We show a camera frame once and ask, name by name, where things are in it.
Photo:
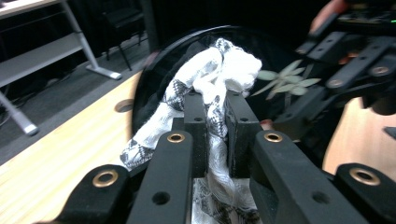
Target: floor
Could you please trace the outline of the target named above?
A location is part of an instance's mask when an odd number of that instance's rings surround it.
[[[20,110],[39,129],[36,135],[24,134],[7,114],[0,114],[0,165],[140,71],[149,56],[149,42],[144,39],[140,46],[136,44],[137,37],[122,44],[133,71],[127,68],[117,48],[110,51],[109,61],[105,55],[97,58],[100,66],[121,73],[122,79],[94,74],[85,69],[88,63],[82,63],[66,78],[55,81],[22,105]]]

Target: cloth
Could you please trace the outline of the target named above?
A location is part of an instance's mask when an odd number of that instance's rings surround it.
[[[184,95],[200,92],[207,113],[209,158],[206,177],[194,179],[192,223],[261,223],[248,179],[229,176],[224,108],[226,91],[247,96],[261,67],[253,55],[219,38],[180,67],[153,116],[120,155],[130,170],[148,161],[160,136],[171,130],[173,118],[184,116]]]

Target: patterned cloth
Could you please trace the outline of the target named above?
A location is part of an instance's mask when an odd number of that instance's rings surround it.
[[[208,172],[194,180],[192,223],[261,223],[248,179],[232,179],[227,166],[227,90],[247,94],[262,67],[260,60],[220,38],[183,64],[169,83],[156,112],[143,125],[120,159],[128,169],[148,161],[159,137],[169,132],[173,118],[184,116],[184,95],[200,92],[208,126]]]

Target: chair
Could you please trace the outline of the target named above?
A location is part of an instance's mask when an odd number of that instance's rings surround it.
[[[139,35],[138,45],[140,45],[145,31],[141,6],[138,0],[102,0],[102,10],[106,58],[109,60],[109,49],[117,46],[129,70],[132,71],[121,43],[133,35]]]

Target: table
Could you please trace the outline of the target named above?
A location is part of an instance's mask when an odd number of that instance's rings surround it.
[[[114,108],[122,100],[134,99],[132,90],[139,76],[130,77],[0,166],[0,223],[53,220],[85,174],[118,158],[131,136],[132,112],[117,113]],[[351,115],[361,124],[356,124]],[[395,116],[379,118],[370,111],[361,110],[358,101],[349,103],[328,150],[325,170],[333,173],[333,168],[342,162],[359,161],[396,180],[395,141],[374,128],[359,131],[359,128],[373,125],[363,124],[368,118],[374,119],[379,127],[395,122]],[[361,148],[365,144],[352,141],[361,139],[370,146]]]
[[[90,62],[87,69],[106,77],[120,79],[120,73],[112,72],[99,66],[66,0],[18,0],[5,3],[6,6],[0,8],[0,20],[53,4],[62,5],[74,33],[0,63],[0,87],[6,86],[81,49]],[[33,135],[38,132],[38,128],[2,92],[0,92],[0,103],[6,107],[10,116],[25,133]]]

